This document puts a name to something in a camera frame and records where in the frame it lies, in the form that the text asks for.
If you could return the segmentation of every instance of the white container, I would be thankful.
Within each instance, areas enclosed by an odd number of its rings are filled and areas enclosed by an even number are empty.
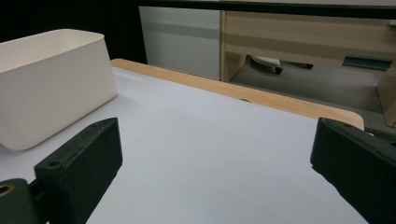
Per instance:
[[[55,30],[0,44],[0,144],[37,145],[117,94],[104,36]]]

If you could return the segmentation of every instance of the white table surface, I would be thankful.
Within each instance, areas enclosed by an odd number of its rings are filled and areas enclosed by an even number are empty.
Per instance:
[[[89,223],[366,223],[311,168],[315,119],[113,71],[107,104],[37,147],[0,146],[0,180],[31,182],[53,150],[117,117],[123,165]]]

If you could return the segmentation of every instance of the white cabinet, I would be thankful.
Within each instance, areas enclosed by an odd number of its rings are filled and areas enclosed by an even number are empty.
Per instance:
[[[148,64],[200,77],[220,77],[220,12],[140,7]]]

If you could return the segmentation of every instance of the dark wall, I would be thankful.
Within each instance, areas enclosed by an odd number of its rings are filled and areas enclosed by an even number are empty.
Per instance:
[[[10,3],[0,13],[0,42],[55,29],[78,29],[103,34],[110,59],[146,63],[138,6],[115,2]]]

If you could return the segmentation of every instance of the wooden table edge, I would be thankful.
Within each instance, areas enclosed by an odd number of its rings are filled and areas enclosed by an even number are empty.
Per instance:
[[[123,59],[114,59],[111,61],[111,65],[150,77],[157,77],[201,90],[212,91],[236,99],[248,100],[253,104],[272,107],[312,119],[336,119],[364,130],[363,118],[352,111],[315,104],[271,92],[254,90],[231,83],[198,77]]]

